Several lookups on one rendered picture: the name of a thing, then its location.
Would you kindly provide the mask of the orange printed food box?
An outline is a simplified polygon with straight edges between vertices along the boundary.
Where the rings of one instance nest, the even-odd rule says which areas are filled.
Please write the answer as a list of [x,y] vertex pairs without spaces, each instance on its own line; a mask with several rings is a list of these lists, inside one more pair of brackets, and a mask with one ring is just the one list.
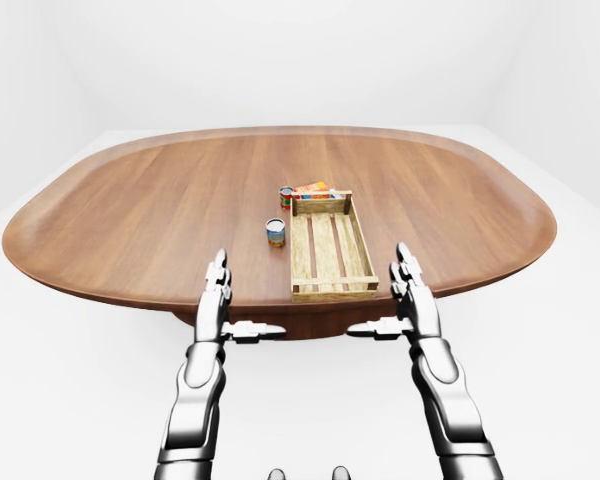
[[324,181],[305,184],[294,188],[294,192],[298,194],[298,199],[315,200],[333,198],[330,191],[330,187]]

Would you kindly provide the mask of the wooden slat tray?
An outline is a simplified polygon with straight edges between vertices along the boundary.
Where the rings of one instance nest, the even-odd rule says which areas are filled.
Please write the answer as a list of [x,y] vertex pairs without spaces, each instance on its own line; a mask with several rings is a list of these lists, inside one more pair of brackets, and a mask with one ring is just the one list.
[[379,279],[349,190],[294,193],[289,222],[295,303],[371,300]]

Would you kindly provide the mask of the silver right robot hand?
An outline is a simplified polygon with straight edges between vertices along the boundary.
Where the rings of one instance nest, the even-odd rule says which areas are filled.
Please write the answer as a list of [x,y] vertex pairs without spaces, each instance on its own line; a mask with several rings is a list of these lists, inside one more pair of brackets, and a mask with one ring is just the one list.
[[417,258],[404,242],[397,244],[396,255],[397,260],[389,266],[390,290],[397,301],[396,314],[354,324],[347,329],[348,335],[375,340],[394,340],[401,335],[410,340],[441,336],[438,309],[432,291],[421,277]]

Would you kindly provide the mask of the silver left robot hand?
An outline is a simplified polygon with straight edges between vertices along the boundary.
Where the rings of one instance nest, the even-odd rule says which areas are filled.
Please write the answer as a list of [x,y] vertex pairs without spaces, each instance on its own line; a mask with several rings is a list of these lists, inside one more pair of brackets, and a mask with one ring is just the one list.
[[208,265],[206,286],[198,304],[194,342],[221,344],[225,340],[233,340],[236,343],[258,343],[261,339],[284,337],[286,329],[281,326],[250,320],[229,321],[232,276],[227,261],[227,252],[221,248]]

